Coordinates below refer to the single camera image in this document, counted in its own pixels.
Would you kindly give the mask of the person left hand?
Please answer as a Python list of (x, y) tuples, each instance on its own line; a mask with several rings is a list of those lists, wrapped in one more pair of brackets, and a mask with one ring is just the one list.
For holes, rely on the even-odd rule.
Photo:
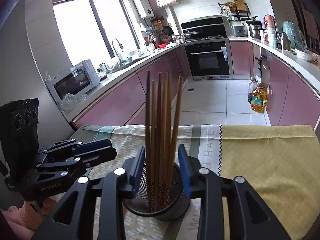
[(40, 214), (36, 211), (35, 202), (24, 202), (18, 208), (11, 206), (1, 209), (1, 239), (31, 239), (42, 223)]

